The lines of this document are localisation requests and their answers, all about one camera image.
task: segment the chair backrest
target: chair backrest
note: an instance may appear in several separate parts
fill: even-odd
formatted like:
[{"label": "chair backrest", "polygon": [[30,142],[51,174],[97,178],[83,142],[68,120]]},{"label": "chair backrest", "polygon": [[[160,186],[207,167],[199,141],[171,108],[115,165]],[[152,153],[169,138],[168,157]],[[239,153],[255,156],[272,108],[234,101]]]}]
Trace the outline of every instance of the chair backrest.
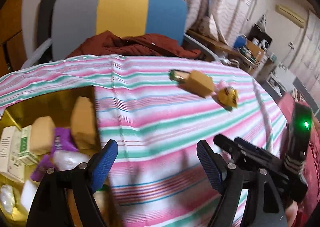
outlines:
[{"label": "chair backrest", "polygon": [[67,57],[87,38],[106,30],[119,37],[146,33],[183,41],[183,0],[57,0],[52,16],[53,60]]}]

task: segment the green and white box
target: green and white box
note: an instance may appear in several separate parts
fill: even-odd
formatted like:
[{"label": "green and white box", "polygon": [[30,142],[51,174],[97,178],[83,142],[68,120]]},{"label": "green and white box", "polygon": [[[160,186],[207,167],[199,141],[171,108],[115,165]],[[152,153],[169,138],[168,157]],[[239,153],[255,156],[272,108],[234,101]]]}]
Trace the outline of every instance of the green and white box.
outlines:
[{"label": "green and white box", "polygon": [[38,163],[38,156],[30,152],[31,125],[21,129],[21,143],[18,158],[27,166]]},{"label": "green and white box", "polygon": [[24,164],[18,159],[21,132],[16,126],[6,127],[0,141],[0,173],[14,182],[24,182]]}]

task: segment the purple snack wrapper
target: purple snack wrapper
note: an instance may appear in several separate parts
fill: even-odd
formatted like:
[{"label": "purple snack wrapper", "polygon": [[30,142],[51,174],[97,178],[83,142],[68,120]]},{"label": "purple snack wrapper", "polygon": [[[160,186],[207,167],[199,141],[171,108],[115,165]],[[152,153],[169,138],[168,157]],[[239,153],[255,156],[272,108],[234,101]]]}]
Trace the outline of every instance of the purple snack wrapper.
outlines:
[{"label": "purple snack wrapper", "polygon": [[53,157],[53,153],[56,150],[66,150],[79,152],[71,138],[70,129],[57,127],[54,130],[54,142],[51,148],[50,157]]},{"label": "purple snack wrapper", "polygon": [[55,166],[50,162],[50,157],[48,154],[45,154],[38,164],[35,171],[32,172],[30,178],[33,181],[41,182],[44,174],[46,173],[47,169],[49,168],[55,168]]}]

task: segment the table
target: table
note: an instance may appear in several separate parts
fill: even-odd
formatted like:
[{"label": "table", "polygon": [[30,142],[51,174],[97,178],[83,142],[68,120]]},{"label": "table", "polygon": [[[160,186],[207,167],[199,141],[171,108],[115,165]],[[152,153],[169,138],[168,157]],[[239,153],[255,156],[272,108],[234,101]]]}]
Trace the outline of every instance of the table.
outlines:
[{"label": "table", "polygon": [[[169,80],[169,70],[198,69],[239,91],[231,112]],[[205,139],[237,136],[279,155],[286,120],[244,71],[217,62],[175,57],[79,56],[37,65],[0,79],[0,113],[16,102],[62,89],[94,85],[102,146],[119,145],[110,171],[125,226],[206,226],[218,203],[196,155]],[[239,225],[246,192],[235,217]]]},{"label": "table", "polygon": [[247,65],[252,67],[254,70],[256,70],[258,68],[257,64],[253,63],[252,61],[247,59],[244,55],[242,55],[239,51],[237,51],[236,49],[234,49],[233,47],[231,47],[227,44],[224,44],[223,42],[215,41],[209,37],[206,37],[200,33],[192,31],[192,30],[188,30],[187,34],[191,37],[196,38],[201,43],[205,43],[209,46],[212,46],[214,50],[221,50],[221,51],[224,51],[225,53],[228,53],[230,55],[233,55],[233,56],[240,58],[244,63],[246,63]]}]

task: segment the golden tray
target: golden tray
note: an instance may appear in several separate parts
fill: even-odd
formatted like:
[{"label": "golden tray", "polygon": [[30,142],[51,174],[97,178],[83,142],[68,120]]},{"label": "golden tray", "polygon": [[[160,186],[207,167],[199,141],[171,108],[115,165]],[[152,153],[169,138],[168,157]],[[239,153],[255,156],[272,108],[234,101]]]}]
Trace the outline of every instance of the golden tray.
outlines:
[{"label": "golden tray", "polygon": [[[93,103],[94,107],[96,107],[96,100],[95,100],[95,94],[94,94],[94,87],[93,86],[85,86],[80,88],[73,88],[73,89],[67,89],[67,90],[61,90],[53,93],[48,93],[44,95],[39,95],[24,101],[21,101],[19,103],[16,103],[14,105],[11,105],[7,107],[3,113],[3,116],[0,121],[0,135],[2,134],[3,128],[8,126],[17,126],[18,129],[21,129],[22,127],[26,127],[30,124],[33,124],[33,122],[38,118],[42,116],[50,116],[52,120],[55,123],[56,127],[70,127],[70,119],[71,119],[71,113],[72,109],[76,103],[76,99],[79,96],[87,97],[90,99],[90,101]],[[95,147],[93,149],[87,149],[87,150],[80,150],[81,153],[85,153],[89,155],[90,157],[99,152],[101,150],[101,142],[100,142],[100,135],[98,131],[97,123],[95,125],[96,128],[96,143]],[[25,166],[25,180],[27,180],[31,173],[35,170],[36,165],[32,166]],[[28,212],[22,207],[20,204],[20,195],[23,188],[23,183],[13,182],[6,177],[4,177],[2,174],[0,174],[0,186],[4,184],[9,184],[13,186],[14,196],[16,200],[16,206],[13,209],[12,215],[9,215],[5,212],[4,208],[2,207],[0,203],[0,218],[5,217],[5,221],[7,221],[8,226],[25,226],[28,218]],[[114,206],[114,200],[112,198],[111,191],[108,192],[105,199],[105,208],[106,214],[103,215],[103,219],[109,223],[113,223],[113,226],[121,226],[121,220],[119,217],[116,219],[114,218],[114,215],[116,215],[116,209]],[[70,205],[70,200],[68,199],[69,206],[70,206],[70,212],[72,215],[72,218],[74,220],[74,223],[77,226],[81,226],[81,223],[79,223],[79,216],[75,216],[77,220],[75,220],[74,215],[77,215],[77,212],[75,212],[75,206],[73,204],[73,207]]]}]

